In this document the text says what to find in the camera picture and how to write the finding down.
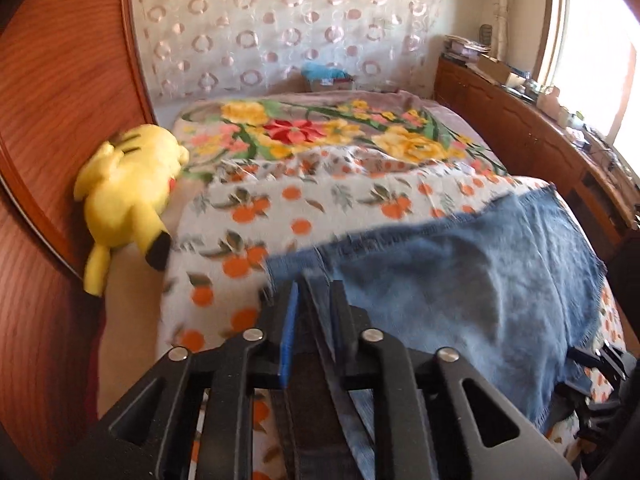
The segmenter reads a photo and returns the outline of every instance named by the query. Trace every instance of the yellow stuffed animal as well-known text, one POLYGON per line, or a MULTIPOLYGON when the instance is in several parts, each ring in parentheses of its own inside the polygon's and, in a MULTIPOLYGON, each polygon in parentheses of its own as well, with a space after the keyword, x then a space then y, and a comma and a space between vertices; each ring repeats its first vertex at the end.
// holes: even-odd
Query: yellow stuffed animal
POLYGON ((95 245, 84 268, 84 290, 101 296, 111 248, 135 242, 149 265, 164 270, 171 237, 159 214, 170 184, 189 160, 164 128, 145 124, 103 143, 81 168, 74 199, 84 202, 84 219, 95 245))

